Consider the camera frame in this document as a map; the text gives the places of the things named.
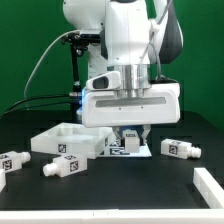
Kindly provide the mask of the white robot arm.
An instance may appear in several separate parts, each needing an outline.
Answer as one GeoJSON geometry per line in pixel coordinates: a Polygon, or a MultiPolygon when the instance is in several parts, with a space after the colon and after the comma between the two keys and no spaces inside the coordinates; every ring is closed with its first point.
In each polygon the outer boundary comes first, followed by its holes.
{"type": "Polygon", "coordinates": [[[82,123],[111,127],[118,141],[124,130],[142,126],[145,142],[153,124],[180,118],[180,84],[149,67],[174,61],[183,36],[172,0],[153,0],[156,16],[148,17],[146,0],[64,0],[63,13],[76,31],[76,53],[89,53],[83,89],[82,123]]]}

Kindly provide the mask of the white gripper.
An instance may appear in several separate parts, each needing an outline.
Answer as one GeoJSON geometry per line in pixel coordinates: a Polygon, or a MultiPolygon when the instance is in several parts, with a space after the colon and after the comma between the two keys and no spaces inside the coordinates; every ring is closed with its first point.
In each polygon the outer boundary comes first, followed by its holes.
{"type": "Polygon", "coordinates": [[[123,146],[120,127],[143,125],[140,143],[146,145],[148,124],[176,123],[180,119],[180,85],[153,84],[139,98],[118,98],[115,91],[89,92],[82,105],[82,123],[86,127],[112,127],[118,146],[123,146]]]}

